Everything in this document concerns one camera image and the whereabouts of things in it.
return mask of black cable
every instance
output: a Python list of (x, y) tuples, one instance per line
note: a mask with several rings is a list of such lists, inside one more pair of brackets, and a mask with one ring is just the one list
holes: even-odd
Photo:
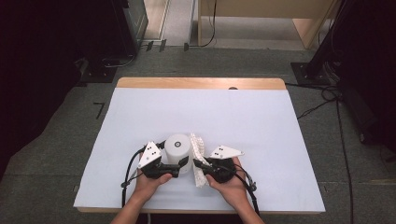
[(338, 125), (340, 127), (340, 135), (341, 135), (341, 145), (343, 147), (343, 152), (344, 152), (344, 160), (346, 162), (346, 173), (347, 173), (347, 183), (349, 185), (349, 207), (350, 207), (350, 224), (353, 224), (353, 190), (352, 190), (352, 178), (350, 176), (350, 171), (349, 171), (349, 163), (347, 161), (347, 151), (346, 151), (346, 144), (344, 141), (344, 130), (343, 130), (343, 124), (341, 122), (341, 115), (340, 115), (340, 108), (339, 108), (339, 100), (336, 100), (336, 107), (337, 107), (337, 118), (338, 118)]
[(201, 48), (204, 48), (206, 46), (208, 46), (210, 43), (212, 43), (213, 38), (215, 37), (215, 33), (216, 33), (216, 6), (218, 4), (218, 0), (215, 1), (215, 8), (213, 9), (213, 34), (212, 37), (210, 38), (209, 42), (207, 42), (207, 44), (200, 46)]
[(131, 170), (132, 163), (134, 163), (134, 158), (137, 155), (139, 155), (141, 152), (144, 152), (144, 151), (145, 151), (145, 147), (137, 150), (136, 153), (132, 156), (131, 160), (129, 161), (128, 168), (126, 170), (125, 181), (121, 184), (121, 187), (122, 187), (122, 202), (121, 202), (121, 205), (122, 205), (122, 207), (125, 205), (125, 201), (126, 201), (126, 189), (127, 189), (128, 185), (131, 183), (131, 180), (133, 180), (133, 178), (128, 180), (129, 171)]
[[(123, 67), (123, 66), (126, 66), (126, 65), (128, 65), (131, 61), (134, 60), (134, 55), (128, 55), (128, 57), (130, 57), (130, 59), (129, 59), (129, 61), (126, 62), (126, 63), (113, 64), (113, 65), (105, 64), (105, 67), (106, 67), (106, 68), (114, 68), (114, 67)], [(106, 60), (111, 60), (111, 59), (112, 59), (111, 57), (104, 58), (104, 59), (102, 59), (102, 63), (105, 63)]]
[(251, 188), (252, 191), (255, 191), (257, 189), (256, 187), (256, 182), (253, 181), (253, 179), (251, 178), (250, 174), (248, 173), (248, 171), (246, 171), (242, 166), (238, 165), (238, 164), (234, 164), (235, 166), (241, 168), (241, 171), (245, 173), (245, 175), (247, 176), (248, 179), (248, 183), (249, 186)]
[[(290, 85), (290, 86), (296, 86), (296, 87), (302, 87), (302, 88), (310, 88), (310, 89), (315, 89), (315, 90), (319, 90), (317, 89), (317, 87), (312, 87), (312, 86), (301, 86), (301, 85), (297, 85), (297, 84), (286, 84), (286, 85)], [(309, 113), (311, 113), (312, 111), (318, 109), (319, 107), (321, 107), (322, 105), (326, 105), (329, 102), (333, 102), (335, 101), (335, 105), (336, 105), (336, 109), (337, 109), (337, 119), (338, 119), (338, 125), (340, 127), (340, 135), (341, 135), (341, 145), (343, 148), (343, 153), (344, 153), (344, 161), (346, 163), (346, 174), (347, 174), (347, 179), (348, 179), (348, 186), (349, 186), (349, 209), (350, 209), (350, 224), (354, 223), (354, 215), (353, 215), (353, 208), (354, 208), (354, 204), (353, 204), (353, 188), (352, 188), (352, 177), (350, 175), (350, 170), (349, 170), (349, 163), (347, 160), (347, 150), (346, 150), (346, 144), (345, 144), (345, 139), (344, 139), (344, 129), (343, 129), (343, 124), (341, 121), (341, 115), (340, 115), (340, 108), (339, 108), (339, 102), (341, 101), (341, 95), (337, 95), (335, 94), (333, 91), (338, 91), (336, 89), (336, 87), (334, 86), (328, 86), (325, 88), (321, 88), (322, 92), (321, 92), (321, 97), (325, 100), (324, 103), (309, 109), (311, 110), (310, 112), (308, 112), (306, 115), (308, 115)], [(332, 95), (333, 98), (329, 99), (327, 97), (325, 97), (324, 92), (325, 91), (329, 91)]]
[[(319, 109), (320, 107), (322, 107), (330, 102), (334, 102), (340, 98), (339, 95), (334, 93), (334, 91), (338, 91), (337, 87), (335, 87), (335, 86), (317, 87), (317, 86), (305, 86), (305, 85), (297, 85), (297, 84), (290, 84), (290, 83), (288, 83), (287, 85), (301, 87), (301, 88), (314, 89), (314, 90), (321, 90), (321, 97), (325, 100), (325, 102), (321, 103), (320, 105), (317, 105), (313, 108), (305, 110), (305, 112), (302, 115), (300, 115), (299, 117), (297, 117), (297, 119), (303, 118), (303, 117), (309, 115), (310, 113), (312, 113), (313, 111)], [(325, 92), (330, 92), (332, 94), (333, 98), (331, 98), (331, 99), (327, 98), (325, 96)]]
[(250, 195), (251, 201), (253, 202), (253, 207), (254, 207), (254, 211), (257, 213), (258, 216), (260, 216), (260, 210), (259, 210), (259, 206), (257, 205), (257, 198), (254, 195), (251, 187), (248, 185), (247, 181), (244, 180), (239, 174), (237, 174), (235, 171), (230, 170), (229, 168), (225, 167), (225, 166), (218, 166), (215, 164), (212, 164), (213, 167), (215, 168), (221, 168), (224, 169), (230, 173), (232, 173), (234, 176), (236, 176), (241, 182), (242, 184), (245, 186), (245, 188), (247, 189), (248, 194)]
[[(213, 24), (214, 24), (214, 23), (210, 20), (210, 17), (209, 17), (209, 23), (210, 23), (210, 26), (211, 26), (212, 29), (213, 29), (213, 28), (214, 28), (214, 27), (213, 27)], [(212, 48), (215, 47), (216, 44), (218, 43), (218, 39), (216, 38), (215, 35), (214, 35), (214, 39), (215, 39), (215, 44), (212, 46)]]
[(141, 176), (143, 173), (140, 173), (140, 175), (135, 175), (135, 176), (131, 176), (131, 178), (129, 178), (128, 185), (131, 184), (131, 181), (133, 181), (134, 179), (137, 179), (139, 176)]
[(335, 83), (340, 81), (340, 77), (335, 74), (334, 68), (329, 64), (329, 62), (324, 62), (323, 71), (326, 75), (331, 78)]

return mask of person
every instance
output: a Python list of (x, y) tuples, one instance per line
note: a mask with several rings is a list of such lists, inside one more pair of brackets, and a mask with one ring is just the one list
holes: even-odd
[[(233, 158), (233, 163), (239, 166), (241, 165), (240, 161), (236, 157)], [(237, 173), (243, 179), (246, 178), (244, 172), (238, 170)], [(114, 217), (111, 224), (136, 223), (140, 209), (143, 205), (151, 198), (160, 185), (165, 184), (171, 178), (172, 175), (170, 174), (162, 175), (158, 179), (146, 178), (144, 175), (139, 176), (136, 179), (136, 186), (131, 198)], [(241, 217), (244, 224), (264, 223), (250, 205), (247, 190), (238, 178), (233, 177), (230, 181), (223, 184), (218, 183), (211, 175), (206, 175), (206, 178), (209, 182), (209, 186), (219, 191), (224, 200)]]

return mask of white cylinder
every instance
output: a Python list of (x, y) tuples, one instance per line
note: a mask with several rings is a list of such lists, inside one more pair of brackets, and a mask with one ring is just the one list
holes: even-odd
[(180, 168), (179, 173), (187, 173), (192, 165), (192, 145), (190, 138), (185, 134), (174, 134), (165, 141), (165, 152), (169, 164), (178, 164), (178, 162), (189, 156), (189, 162)]

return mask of white tissue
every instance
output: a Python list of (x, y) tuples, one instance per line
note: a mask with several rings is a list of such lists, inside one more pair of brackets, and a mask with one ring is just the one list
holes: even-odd
[[(195, 136), (194, 133), (191, 133), (190, 140), (191, 140), (191, 145), (192, 145), (192, 156), (196, 160), (201, 161), (203, 164), (209, 165), (209, 163), (204, 159), (205, 146), (204, 146), (204, 141), (202, 140), (202, 138)], [(198, 168), (195, 165), (193, 165), (192, 169), (194, 171), (196, 187), (201, 188), (204, 185), (209, 185), (209, 183), (207, 182), (206, 176), (204, 175), (204, 172), (202, 171), (201, 168)]]

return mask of wooden table edge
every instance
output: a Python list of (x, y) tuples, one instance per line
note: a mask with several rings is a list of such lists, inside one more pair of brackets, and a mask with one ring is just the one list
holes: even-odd
[(277, 77), (122, 77), (117, 88), (285, 90), (286, 86)]

